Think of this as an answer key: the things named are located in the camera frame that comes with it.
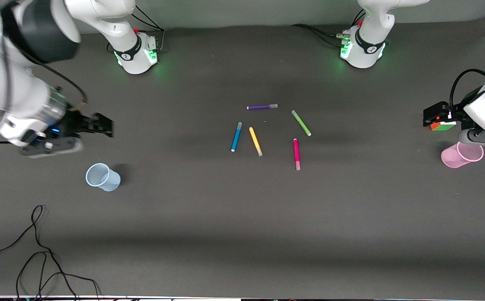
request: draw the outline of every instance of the plastic cup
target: plastic cup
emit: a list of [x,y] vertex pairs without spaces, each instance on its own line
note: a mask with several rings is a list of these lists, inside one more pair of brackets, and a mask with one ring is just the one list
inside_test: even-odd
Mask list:
[[86,183],[105,191],[113,191],[120,186],[120,175],[103,163],[97,163],[86,171]]
[[450,168],[458,168],[471,162],[480,161],[484,157],[484,149],[480,145],[456,143],[442,152],[442,161]]

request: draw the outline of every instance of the light blue cup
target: light blue cup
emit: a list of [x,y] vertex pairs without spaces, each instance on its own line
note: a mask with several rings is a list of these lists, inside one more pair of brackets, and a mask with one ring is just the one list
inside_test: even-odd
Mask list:
[[120,175],[103,163],[97,163],[86,171],[86,183],[105,191],[113,191],[120,186]]

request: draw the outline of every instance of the green marker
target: green marker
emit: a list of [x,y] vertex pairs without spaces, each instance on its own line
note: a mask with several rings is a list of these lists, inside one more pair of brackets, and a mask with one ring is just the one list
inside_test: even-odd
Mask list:
[[298,124],[300,124],[304,132],[306,132],[308,136],[311,136],[311,132],[309,131],[309,128],[304,124],[302,119],[300,119],[300,116],[298,116],[298,114],[294,110],[291,111],[291,114],[293,114],[294,118],[296,118],[296,121],[298,121]]

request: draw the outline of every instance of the yellow marker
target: yellow marker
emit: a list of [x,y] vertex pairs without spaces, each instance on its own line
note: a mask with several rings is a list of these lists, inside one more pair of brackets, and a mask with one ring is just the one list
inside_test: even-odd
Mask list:
[[255,145],[255,150],[258,151],[258,155],[260,157],[263,156],[263,153],[261,152],[261,147],[259,147],[258,138],[256,137],[254,128],[252,126],[250,127],[250,135],[252,136],[252,140],[254,141],[254,145]]

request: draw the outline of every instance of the black cable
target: black cable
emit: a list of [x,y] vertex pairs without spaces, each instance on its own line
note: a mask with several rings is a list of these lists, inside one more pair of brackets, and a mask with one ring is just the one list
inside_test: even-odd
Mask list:
[[63,80],[67,81],[69,84],[71,84],[72,86],[74,86],[74,88],[77,89],[77,91],[79,91],[79,93],[81,94],[81,97],[82,97],[82,103],[88,103],[88,96],[86,95],[86,93],[84,92],[83,89],[81,89],[81,87],[78,86],[78,84],[76,84],[73,80],[70,80],[69,78],[67,78],[66,76],[64,76],[63,74],[61,74],[59,71],[49,67],[48,65],[42,63],[41,61],[38,61],[37,59],[35,59],[34,57],[32,57],[30,54],[22,51],[22,54],[25,55],[27,57],[27,59],[30,59],[30,61],[33,61],[34,63],[37,63],[38,65],[44,67],[46,70],[50,71],[51,73],[57,75],[58,77],[62,78]]
[[[36,220],[34,221],[34,223],[36,223],[38,221],[38,219],[40,218],[40,216],[38,216],[36,218]],[[19,242],[19,240],[21,240],[21,238],[23,238],[23,235],[25,235],[27,233],[27,231],[29,231],[32,227],[34,227],[34,223],[32,223],[29,227],[27,227],[27,229],[25,229],[25,231],[23,231],[23,233],[20,234],[20,236],[14,240],[13,243],[11,243],[8,247],[4,247],[0,250],[0,252],[3,252],[4,250],[10,248],[10,247],[13,247],[15,244],[17,244]]]
[[141,21],[142,23],[144,23],[144,24],[146,24],[146,25],[150,26],[150,27],[153,27],[153,28],[159,29],[160,31],[163,31],[163,30],[164,30],[164,29],[161,29],[161,28],[160,28],[160,27],[158,27],[158,26],[151,25],[150,23],[147,23],[147,22],[145,22],[145,21],[141,20],[139,17],[137,17],[137,16],[136,16],[136,15],[134,15],[134,14],[131,14],[131,16],[132,16],[132,17],[134,17],[135,19],[137,19],[138,21]]
[[311,32],[313,32],[314,34],[317,35],[318,38],[320,38],[323,42],[325,42],[326,44],[328,45],[331,45],[331,46],[335,46],[335,47],[342,47],[341,45],[339,44],[335,44],[335,43],[332,43],[330,42],[329,40],[326,40],[323,36],[327,36],[329,38],[335,38],[336,35],[335,34],[331,34],[331,33],[327,33],[327,32],[323,32],[321,29],[318,29],[316,27],[313,27],[311,25],[306,25],[306,24],[293,24],[291,26],[295,26],[295,27],[302,27],[302,28],[307,28],[309,30],[311,30]]
[[[49,283],[49,281],[54,276],[61,275],[61,274],[62,274],[61,272],[56,272],[56,273],[53,273],[53,275],[49,276],[49,278],[47,278],[46,282],[44,282],[43,286],[41,287],[41,290],[43,290],[46,287],[46,285]],[[74,274],[65,274],[65,275],[66,276],[69,276],[69,277],[74,277],[74,278],[78,278],[78,279],[81,279],[81,280],[87,280],[87,281],[92,282],[92,284],[94,284],[94,289],[96,290],[96,296],[97,296],[97,298],[99,300],[99,295],[101,294],[101,288],[100,288],[99,284],[97,284],[97,282],[95,280],[90,279],[90,278],[86,278],[86,277],[77,276],[77,275],[74,275]]]
[[112,49],[112,51],[110,51],[110,50],[109,50],[109,46],[111,46],[111,44],[110,44],[110,43],[107,43],[107,47],[106,47],[105,49],[107,50],[107,52],[108,52],[108,53],[110,53],[110,54],[111,54],[111,53],[113,53],[114,48]]
[[361,19],[363,17],[363,15],[365,15],[365,10],[360,10],[356,17],[354,17],[354,21],[352,21],[352,26],[354,26],[354,24],[356,24],[356,21],[358,21],[359,19]]
[[358,23],[361,20],[361,18],[363,18],[363,16],[365,16],[365,13],[361,14],[361,16],[358,19],[355,19],[352,25],[355,25],[356,23]]
[[135,7],[144,15],[144,17],[146,17],[148,20],[150,20],[152,23],[154,23],[155,27],[159,28],[161,31],[164,31],[164,29],[162,29],[159,25],[157,25],[157,23],[155,23],[150,17],[148,17],[148,15],[145,14],[143,12],[143,10],[141,10],[138,5],[135,5]]
[[456,118],[455,114],[454,114],[454,90],[456,90],[456,85],[458,84],[458,82],[460,81],[460,79],[462,78],[462,76],[464,76],[465,74],[469,73],[469,72],[476,72],[478,74],[481,74],[482,76],[485,76],[485,71],[482,71],[482,70],[479,70],[479,69],[467,69],[466,71],[463,71],[462,73],[460,73],[460,75],[458,77],[456,77],[456,79],[454,80],[454,83],[452,84],[452,87],[451,87],[451,95],[449,96],[449,105],[451,106],[451,111],[453,112],[453,118]]
[[324,32],[321,29],[318,29],[317,27],[313,27],[313,26],[307,25],[307,24],[293,24],[291,26],[307,28],[309,30],[318,32],[319,34],[322,34],[323,36],[329,36],[331,38],[335,38],[336,37],[335,34],[331,34],[331,33]]
[[[64,281],[66,282],[66,286],[68,288],[68,290],[74,295],[74,297],[78,297],[78,295],[74,292],[74,290],[71,288],[70,286],[70,283],[68,281],[68,278],[67,277],[73,277],[73,278],[78,278],[78,279],[81,279],[81,280],[87,280],[87,281],[90,281],[92,282],[92,284],[94,284],[94,289],[96,291],[96,296],[97,296],[97,299],[99,300],[99,295],[101,294],[101,289],[100,289],[100,286],[97,284],[97,282],[91,278],[86,278],[86,277],[82,277],[82,276],[77,276],[77,275],[74,275],[74,274],[67,274],[65,273],[62,268],[61,268],[61,265],[60,263],[57,261],[57,259],[55,258],[55,253],[53,252],[53,250],[51,250],[51,248],[47,247],[47,246],[44,246],[41,242],[40,242],[40,237],[38,236],[38,226],[37,226],[37,222],[38,220],[40,219],[40,217],[42,216],[42,212],[43,212],[43,208],[44,206],[42,205],[38,205],[34,208],[34,210],[32,211],[31,213],[31,225],[29,227],[27,227],[27,229],[25,229],[21,235],[12,243],[10,244],[9,246],[5,247],[5,248],[2,248],[0,250],[0,252],[14,246],[17,242],[19,242],[21,240],[21,238],[23,238],[23,236],[26,234],[27,231],[29,231],[32,227],[34,227],[34,237],[36,239],[36,244],[38,244],[38,246],[40,246],[41,248],[44,248],[45,251],[38,251],[34,254],[32,254],[29,259],[27,259],[27,261],[25,262],[25,264],[23,265],[23,267],[21,268],[17,278],[16,278],[16,282],[15,282],[15,291],[16,291],[16,295],[17,295],[17,298],[19,300],[19,282],[20,282],[20,279],[21,279],[21,276],[23,275],[23,272],[25,271],[25,268],[27,267],[27,265],[37,256],[37,255],[44,255],[44,261],[42,263],[42,269],[40,271],[40,280],[38,282],[38,293],[36,294],[36,297],[34,298],[34,301],[36,301],[36,299],[38,298],[38,296],[40,296],[40,300],[38,301],[41,301],[42,299],[42,290],[46,287],[46,284],[49,282],[49,280],[51,280],[54,276],[56,275],[63,275],[63,278],[64,278]],[[44,273],[44,269],[46,267],[46,262],[47,262],[47,255],[50,255],[51,259],[53,260],[53,262],[55,263],[55,265],[57,265],[57,268],[59,269],[59,272],[56,272],[54,273],[53,275],[51,275],[45,282],[44,284],[42,285],[42,279],[43,279],[43,273]]]

